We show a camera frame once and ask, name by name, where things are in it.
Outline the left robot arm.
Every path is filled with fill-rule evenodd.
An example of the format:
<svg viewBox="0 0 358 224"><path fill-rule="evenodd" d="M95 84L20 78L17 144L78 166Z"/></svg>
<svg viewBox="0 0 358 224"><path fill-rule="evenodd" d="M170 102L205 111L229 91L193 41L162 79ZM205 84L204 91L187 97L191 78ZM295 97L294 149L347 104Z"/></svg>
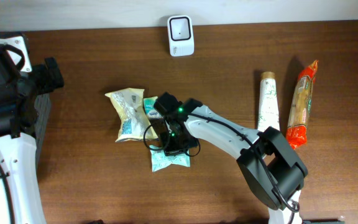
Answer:
<svg viewBox="0 0 358 224"><path fill-rule="evenodd" d="M0 223L45 223L37 167L51 110L64 86L53 57L32 65L28 38L0 32Z"/></svg>

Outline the orange spaghetti packet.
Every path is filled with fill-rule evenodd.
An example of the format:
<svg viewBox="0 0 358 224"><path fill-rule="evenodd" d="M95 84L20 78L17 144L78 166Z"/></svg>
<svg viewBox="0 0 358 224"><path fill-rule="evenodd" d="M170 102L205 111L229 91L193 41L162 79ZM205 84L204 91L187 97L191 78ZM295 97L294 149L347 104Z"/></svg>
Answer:
<svg viewBox="0 0 358 224"><path fill-rule="evenodd" d="M310 118L313 85L318 71L318 62L302 70L298 76L288 118L286 139L293 149L307 143L308 120Z"/></svg>

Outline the teal wipes packet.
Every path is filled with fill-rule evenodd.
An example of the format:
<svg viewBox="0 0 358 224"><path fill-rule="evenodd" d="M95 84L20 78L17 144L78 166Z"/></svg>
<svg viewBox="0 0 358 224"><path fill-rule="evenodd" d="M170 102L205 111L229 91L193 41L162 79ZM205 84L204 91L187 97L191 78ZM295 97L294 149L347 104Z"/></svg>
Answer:
<svg viewBox="0 0 358 224"><path fill-rule="evenodd" d="M162 150L158 150L157 146L150 145L150 148L152 172L157 172L170 165L190 167L190 157L185 154L166 156Z"/></svg>

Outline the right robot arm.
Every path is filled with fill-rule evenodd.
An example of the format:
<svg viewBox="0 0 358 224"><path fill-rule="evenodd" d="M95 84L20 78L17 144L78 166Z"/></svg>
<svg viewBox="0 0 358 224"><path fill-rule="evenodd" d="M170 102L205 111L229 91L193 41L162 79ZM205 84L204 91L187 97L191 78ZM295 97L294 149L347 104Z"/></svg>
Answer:
<svg viewBox="0 0 358 224"><path fill-rule="evenodd" d="M303 223L299 199L308 170L279 130L245 128L200 101L181 102L167 92L154 108L166 125L161 134L165 155L189 155L207 141L236 160L251 192L268 207L269 223Z"/></svg>

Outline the cream snack bag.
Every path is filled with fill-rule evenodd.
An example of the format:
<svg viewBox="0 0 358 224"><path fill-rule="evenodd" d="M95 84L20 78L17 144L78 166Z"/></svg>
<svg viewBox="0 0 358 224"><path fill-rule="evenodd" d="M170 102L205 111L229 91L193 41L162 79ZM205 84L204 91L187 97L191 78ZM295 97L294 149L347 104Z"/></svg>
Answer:
<svg viewBox="0 0 358 224"><path fill-rule="evenodd" d="M144 89L125 88L104 94L108 97L116 110L121 126L116 142L155 140L158 138L150 121L146 116L143 106Z"/></svg>

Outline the white tube with tan cap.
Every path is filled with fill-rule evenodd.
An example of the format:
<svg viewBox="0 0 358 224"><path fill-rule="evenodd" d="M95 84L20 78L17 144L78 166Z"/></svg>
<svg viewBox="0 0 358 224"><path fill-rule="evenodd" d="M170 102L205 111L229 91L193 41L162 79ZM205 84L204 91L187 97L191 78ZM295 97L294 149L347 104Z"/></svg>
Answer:
<svg viewBox="0 0 358 224"><path fill-rule="evenodd" d="M273 72L262 72L257 129L264 132L270 126L280 130L277 85Z"/></svg>

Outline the small teal tissue pack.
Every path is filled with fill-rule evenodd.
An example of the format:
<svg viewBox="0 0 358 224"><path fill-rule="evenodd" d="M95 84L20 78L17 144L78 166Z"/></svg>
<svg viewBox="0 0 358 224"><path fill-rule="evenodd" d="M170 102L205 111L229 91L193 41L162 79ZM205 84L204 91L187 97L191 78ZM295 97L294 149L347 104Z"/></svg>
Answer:
<svg viewBox="0 0 358 224"><path fill-rule="evenodd" d="M144 98L144 110L148 119L162 119L163 116L154 108L154 104L157 100L157 96L150 98Z"/></svg>

